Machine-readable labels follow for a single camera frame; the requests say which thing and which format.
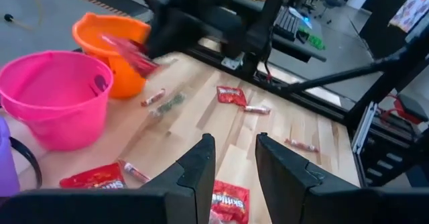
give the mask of gray carpet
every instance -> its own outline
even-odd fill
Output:
[[[102,7],[85,0],[40,0],[42,24],[33,31],[0,22],[0,66],[19,56],[44,50],[73,50],[71,29],[86,12],[109,14]],[[39,19],[35,0],[0,0],[1,16],[10,13],[15,19],[37,25]]]

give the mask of red candy bag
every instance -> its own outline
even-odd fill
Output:
[[[218,180],[214,181],[212,208],[220,221],[249,222],[249,190]]]
[[[101,166],[60,181],[62,188],[125,188],[118,163]]]
[[[108,34],[103,34],[101,38],[109,43],[124,59],[140,74],[141,77],[148,77],[158,67],[159,64],[152,62],[146,55],[146,49],[143,44],[119,38]]]
[[[234,103],[242,107],[247,105],[243,90],[233,87],[217,87],[217,100],[220,103]]]

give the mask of floor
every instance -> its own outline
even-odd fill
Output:
[[[42,5],[42,12],[37,5]],[[25,30],[16,25],[0,23],[0,64],[4,64],[14,58],[42,50],[73,50],[77,48],[71,37],[72,24],[79,20],[84,13],[110,13],[110,11],[85,0],[0,0],[2,10],[0,13],[11,13],[15,19],[34,25],[33,30]],[[322,8],[318,7],[313,15],[318,15]],[[42,15],[42,23],[38,26],[38,20]],[[148,20],[151,13],[144,13],[138,18]],[[329,9],[322,18],[322,34],[324,44],[327,45],[329,57],[326,62],[311,59],[305,64],[273,51],[269,61],[279,68],[295,74],[303,79],[312,79],[320,76],[349,70],[364,66],[372,61],[364,43],[359,38],[359,31],[364,26],[368,13],[356,11],[349,7]],[[350,109],[354,102],[369,89],[377,80],[379,74],[372,74],[360,78],[354,78],[325,86],[326,89],[344,96],[341,100],[343,107]],[[405,89],[425,107],[429,113],[429,101],[415,94],[410,89]],[[391,101],[386,100],[382,105],[388,108]]]

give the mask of wooden tabletop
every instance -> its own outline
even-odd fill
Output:
[[[325,170],[359,185],[344,126],[189,56],[170,54],[163,60],[176,62],[152,77],[140,96],[128,101],[109,101],[104,134],[85,149],[46,151],[26,126],[2,113],[12,136],[25,143],[37,156],[44,178],[43,188],[58,188],[62,178],[110,164],[117,158],[131,162],[153,178],[196,144],[203,133],[211,133],[216,141],[216,179],[249,188],[250,223],[270,223],[254,154],[255,136],[263,131],[279,143],[290,137],[319,147],[319,154],[291,148]],[[216,92],[219,85],[242,88],[250,105],[265,105],[272,109],[271,113],[244,113],[236,105],[219,103]],[[148,108],[140,106],[140,101],[161,88],[167,92],[161,101]],[[178,93],[186,95],[181,105],[161,119],[149,116],[149,110]],[[34,188],[34,171],[28,162],[16,152],[13,157],[21,188]],[[128,176],[126,181],[131,188],[139,186]]]

